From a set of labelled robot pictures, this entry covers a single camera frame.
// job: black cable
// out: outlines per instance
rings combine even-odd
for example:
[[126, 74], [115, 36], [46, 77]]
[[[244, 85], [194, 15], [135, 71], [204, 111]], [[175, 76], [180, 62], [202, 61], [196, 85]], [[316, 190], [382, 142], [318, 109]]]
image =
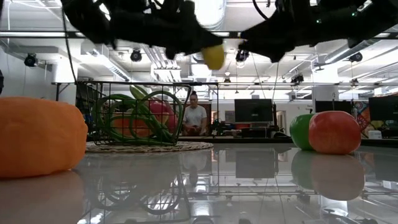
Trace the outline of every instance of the black cable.
[[257, 12], [260, 14], [260, 16], [263, 17], [265, 20], [268, 20], [268, 17], [264, 13], [262, 13], [261, 9], [257, 5], [256, 0], [253, 0], [253, 4], [254, 4], [254, 7], [256, 8]]
[[82, 98], [82, 96], [81, 96], [81, 91], [80, 91], [80, 88], [79, 88], [79, 85], [78, 85], [78, 82], [77, 82], [77, 77], [76, 77], [75, 71], [74, 71], [74, 69], [73, 69], [72, 55], [71, 55], [71, 53], [70, 53], [70, 46], [69, 46], [69, 39], [68, 39], [68, 30], [67, 30], [67, 22], [66, 22], [65, 16], [67, 16], [67, 15], [65, 14], [65, 11], [64, 11], [63, 8], [62, 8], [62, 23], [63, 23], [63, 31], [64, 31], [64, 34], [65, 34], [65, 43], [66, 43], [66, 46], [67, 46], [67, 53], [68, 53], [68, 58], [69, 58], [69, 65], [70, 65], [70, 69], [72, 70], [73, 80], [75, 81], [76, 91], [77, 91], [78, 94], [79, 94], [79, 100], [77, 101], [77, 102], [78, 102], [78, 108], [80, 109], [81, 113], [83, 114], [83, 113], [84, 113], [84, 104], [83, 104], [83, 102], [82, 102], [82, 99], [83, 99], [83, 98]]
[[279, 70], [279, 62], [276, 66], [276, 77], [275, 77], [275, 84], [274, 84], [274, 92], [272, 93], [272, 102], [274, 102], [275, 90], [276, 90], [276, 82], [278, 81], [278, 70]]
[[65, 11], [62, 9], [62, 23], [63, 23], [63, 31], [65, 33], [65, 43], [67, 45], [67, 53], [68, 53], [68, 58], [69, 58], [69, 64], [70, 64], [70, 69], [72, 70], [72, 75], [73, 75], [73, 79], [75, 81], [75, 85], [76, 87], [77, 85], [77, 77], [75, 74], [75, 71], [73, 70], [73, 62], [72, 62], [72, 55], [70, 53], [70, 46], [69, 46], [69, 39], [68, 39], [68, 30], [67, 30], [67, 22], [65, 20]]
[[261, 82], [261, 79], [260, 79], [259, 71], [257, 70], [257, 65], [256, 65], [256, 61], [254, 60], [254, 54], [253, 53], [251, 54], [251, 57], [253, 58], [254, 68], [256, 69], [256, 73], [257, 73], [257, 77], [259, 79], [259, 83], [260, 83], [260, 88], [261, 88], [262, 94], [264, 95], [264, 99], [266, 99], [267, 97], [266, 97], [266, 94], [264, 93], [264, 90], [262, 89], [262, 82]]

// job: office equipment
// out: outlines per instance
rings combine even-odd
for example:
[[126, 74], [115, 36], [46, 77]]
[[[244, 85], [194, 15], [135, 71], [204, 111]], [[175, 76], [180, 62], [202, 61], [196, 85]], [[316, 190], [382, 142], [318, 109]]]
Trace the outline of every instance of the office equipment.
[[344, 111], [352, 114], [353, 106], [350, 101], [315, 101], [315, 112]]
[[398, 96], [369, 98], [371, 121], [398, 120]]
[[273, 121], [272, 100], [235, 100], [235, 122]]

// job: tomato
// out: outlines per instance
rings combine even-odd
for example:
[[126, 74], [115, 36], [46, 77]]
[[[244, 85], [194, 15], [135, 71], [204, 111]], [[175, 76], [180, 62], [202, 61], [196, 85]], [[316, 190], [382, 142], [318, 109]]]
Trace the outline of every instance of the tomato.
[[350, 114], [325, 111], [311, 118], [308, 138], [317, 152], [349, 154], [361, 145], [361, 129]]

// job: person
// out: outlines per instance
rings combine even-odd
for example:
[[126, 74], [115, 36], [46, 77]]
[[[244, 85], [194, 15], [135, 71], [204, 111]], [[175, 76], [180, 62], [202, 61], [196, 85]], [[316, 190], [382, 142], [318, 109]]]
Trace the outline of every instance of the person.
[[183, 117], [184, 135], [195, 136], [206, 133], [206, 109], [198, 105], [198, 95], [195, 91], [189, 97], [190, 106], [185, 108]]

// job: table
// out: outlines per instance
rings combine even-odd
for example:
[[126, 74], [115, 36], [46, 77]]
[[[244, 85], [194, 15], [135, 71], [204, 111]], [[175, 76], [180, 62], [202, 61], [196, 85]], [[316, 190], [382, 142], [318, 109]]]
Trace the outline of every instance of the table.
[[396, 149], [373, 146], [87, 154], [68, 172], [0, 181], [0, 223], [396, 223], [397, 167]]

